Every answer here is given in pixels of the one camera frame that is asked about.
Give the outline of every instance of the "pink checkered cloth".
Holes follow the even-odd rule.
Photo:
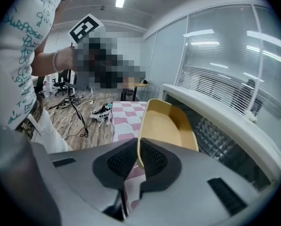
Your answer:
[[[146,102],[114,101],[109,113],[112,142],[138,137]],[[139,202],[140,184],[145,181],[145,171],[135,163],[125,181],[125,199],[131,212]]]

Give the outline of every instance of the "person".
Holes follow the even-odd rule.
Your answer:
[[[48,34],[71,0],[16,0],[0,24],[0,126],[24,133],[48,153],[71,150],[53,127],[32,75],[75,71],[73,47],[44,53]]]

